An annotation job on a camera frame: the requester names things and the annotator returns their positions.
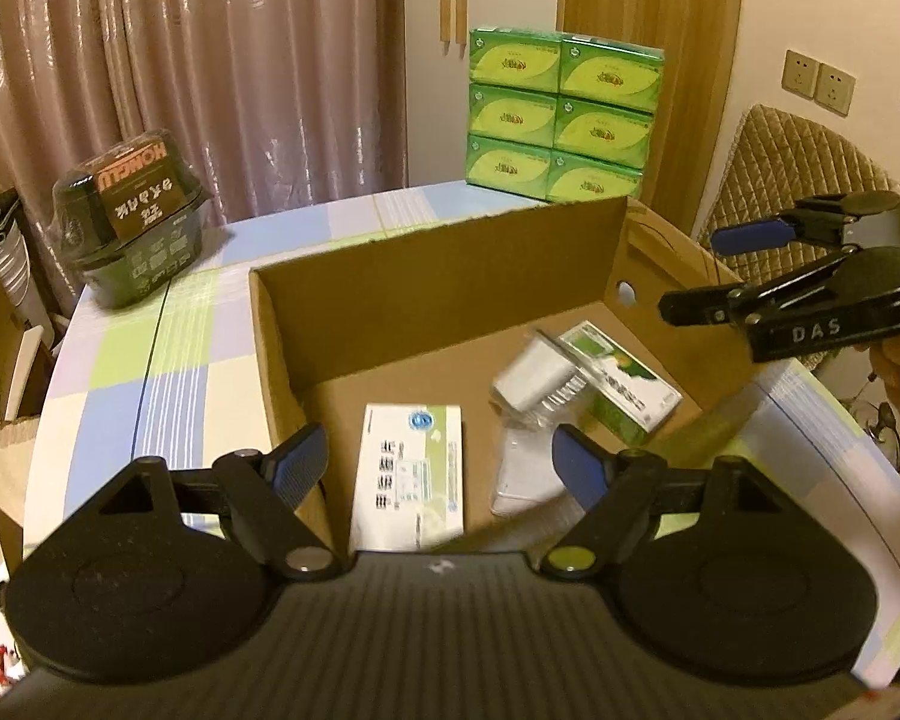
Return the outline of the white green ointment box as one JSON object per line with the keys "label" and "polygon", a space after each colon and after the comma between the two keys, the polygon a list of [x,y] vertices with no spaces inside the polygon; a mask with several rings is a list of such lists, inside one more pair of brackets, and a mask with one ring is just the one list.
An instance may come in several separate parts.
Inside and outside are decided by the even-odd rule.
{"label": "white green ointment box", "polygon": [[590,413],[624,444],[645,444],[683,401],[678,388],[589,320],[557,337],[538,335],[574,365],[595,392]]}

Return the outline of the brown cardboard box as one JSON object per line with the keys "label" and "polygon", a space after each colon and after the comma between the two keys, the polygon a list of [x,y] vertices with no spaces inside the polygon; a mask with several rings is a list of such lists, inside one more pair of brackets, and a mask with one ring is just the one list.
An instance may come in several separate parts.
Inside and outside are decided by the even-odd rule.
{"label": "brown cardboard box", "polygon": [[535,332],[592,322],[683,399],[678,434],[756,374],[733,328],[674,328],[656,305],[722,268],[634,200],[538,205],[260,266],[250,273],[256,357],[278,437],[316,422],[329,460],[302,517],[335,550],[351,530],[364,410],[455,405],[464,522],[491,522],[500,421],[494,377]]}

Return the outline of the dark instant noodle bowl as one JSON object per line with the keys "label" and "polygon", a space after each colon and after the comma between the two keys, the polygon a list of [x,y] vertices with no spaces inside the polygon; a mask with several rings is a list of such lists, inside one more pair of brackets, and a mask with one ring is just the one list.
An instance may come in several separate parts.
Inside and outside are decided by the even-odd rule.
{"label": "dark instant noodle bowl", "polygon": [[61,255],[98,305],[134,304],[198,259],[207,199],[173,135],[141,133],[53,185]]}

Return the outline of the white green medicine box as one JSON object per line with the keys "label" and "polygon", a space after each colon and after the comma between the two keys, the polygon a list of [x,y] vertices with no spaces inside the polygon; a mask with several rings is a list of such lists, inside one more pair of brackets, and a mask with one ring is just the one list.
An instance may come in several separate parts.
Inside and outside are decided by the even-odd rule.
{"label": "white green medicine box", "polygon": [[365,407],[349,548],[425,551],[464,530],[463,419],[457,405]]}

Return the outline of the beige wall sockets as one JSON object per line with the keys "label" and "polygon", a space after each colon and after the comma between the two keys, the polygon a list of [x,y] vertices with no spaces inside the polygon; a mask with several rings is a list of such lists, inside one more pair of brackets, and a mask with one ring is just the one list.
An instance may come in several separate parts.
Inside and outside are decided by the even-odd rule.
{"label": "beige wall sockets", "polygon": [[788,49],[782,68],[781,87],[809,99],[839,117],[847,117],[854,101],[857,78],[848,71],[821,64],[820,60]]}

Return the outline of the small white packaged item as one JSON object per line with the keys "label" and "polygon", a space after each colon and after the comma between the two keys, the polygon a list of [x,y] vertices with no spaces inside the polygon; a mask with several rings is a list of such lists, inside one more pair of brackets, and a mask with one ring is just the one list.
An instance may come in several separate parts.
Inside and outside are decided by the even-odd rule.
{"label": "small white packaged item", "polygon": [[518,514],[560,495],[553,434],[559,424],[577,424],[592,395],[567,349],[541,330],[494,379],[491,401],[502,427],[494,515]]}

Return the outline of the green tissue pack stack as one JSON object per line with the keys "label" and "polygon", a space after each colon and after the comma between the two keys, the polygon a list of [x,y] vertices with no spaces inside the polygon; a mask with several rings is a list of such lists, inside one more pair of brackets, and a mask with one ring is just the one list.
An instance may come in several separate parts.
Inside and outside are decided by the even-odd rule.
{"label": "green tissue pack stack", "polygon": [[538,202],[639,197],[663,71],[656,47],[473,29],[464,180]]}

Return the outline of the quilted brown chair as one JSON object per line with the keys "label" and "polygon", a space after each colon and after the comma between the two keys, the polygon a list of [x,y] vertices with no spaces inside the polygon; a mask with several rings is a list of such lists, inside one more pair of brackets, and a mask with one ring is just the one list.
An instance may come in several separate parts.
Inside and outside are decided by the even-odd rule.
{"label": "quilted brown chair", "polygon": [[[824,250],[792,244],[785,249],[722,257],[710,249],[710,234],[715,229],[769,218],[813,195],[868,190],[891,190],[900,195],[878,166],[836,133],[766,106],[753,107],[741,125],[722,195],[704,229],[707,249],[738,273],[736,280],[720,286],[745,288],[774,280],[813,262]],[[743,328],[733,322],[725,325],[745,339],[752,359]]]}

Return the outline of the checkered tablecloth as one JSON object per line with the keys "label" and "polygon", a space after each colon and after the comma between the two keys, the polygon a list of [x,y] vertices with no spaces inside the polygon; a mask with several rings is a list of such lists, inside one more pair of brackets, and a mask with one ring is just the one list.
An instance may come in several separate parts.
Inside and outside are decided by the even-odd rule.
{"label": "checkered tablecloth", "polygon": [[[125,310],[82,298],[41,413],[25,539],[43,541],[128,461],[209,465],[278,444],[256,357],[255,268],[538,205],[461,182],[374,193],[206,232],[201,260]],[[880,594],[857,670],[882,686],[900,670],[900,476],[800,364],[756,367],[733,397],[678,434],[653,436],[678,465],[751,458],[847,543]]]}

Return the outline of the stacked bowls at left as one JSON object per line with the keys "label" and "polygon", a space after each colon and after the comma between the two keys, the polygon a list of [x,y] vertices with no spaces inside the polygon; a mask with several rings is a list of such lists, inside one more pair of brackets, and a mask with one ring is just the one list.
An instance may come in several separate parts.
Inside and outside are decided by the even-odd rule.
{"label": "stacked bowls at left", "polygon": [[0,280],[19,316],[30,327],[40,328],[41,343],[52,348],[55,329],[35,281],[19,218],[19,194],[15,188],[8,188],[0,193]]}

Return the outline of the pink curtain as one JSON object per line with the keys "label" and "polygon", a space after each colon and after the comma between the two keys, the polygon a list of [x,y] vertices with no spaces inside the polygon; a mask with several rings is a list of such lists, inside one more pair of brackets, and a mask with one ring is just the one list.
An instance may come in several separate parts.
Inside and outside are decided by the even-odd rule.
{"label": "pink curtain", "polygon": [[168,130],[227,224],[401,187],[404,0],[0,0],[0,185],[69,314],[53,184]]}

